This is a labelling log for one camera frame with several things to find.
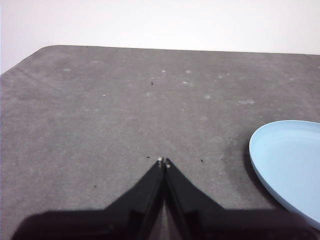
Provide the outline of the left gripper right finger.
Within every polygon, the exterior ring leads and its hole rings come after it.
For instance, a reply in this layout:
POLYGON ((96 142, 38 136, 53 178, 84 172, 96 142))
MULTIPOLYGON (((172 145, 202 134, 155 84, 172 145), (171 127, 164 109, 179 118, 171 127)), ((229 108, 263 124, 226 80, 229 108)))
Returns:
POLYGON ((183 240, 315 240, 303 217, 286 210, 225 209, 165 159, 166 204, 183 240))

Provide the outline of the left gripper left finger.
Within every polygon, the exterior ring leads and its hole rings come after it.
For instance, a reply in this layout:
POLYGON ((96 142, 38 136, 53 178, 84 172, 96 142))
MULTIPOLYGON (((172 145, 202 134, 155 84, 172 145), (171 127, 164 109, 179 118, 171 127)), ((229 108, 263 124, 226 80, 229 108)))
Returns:
POLYGON ((127 192, 104 209, 46 211, 27 217, 14 240, 146 240, 163 205, 161 158, 127 192))

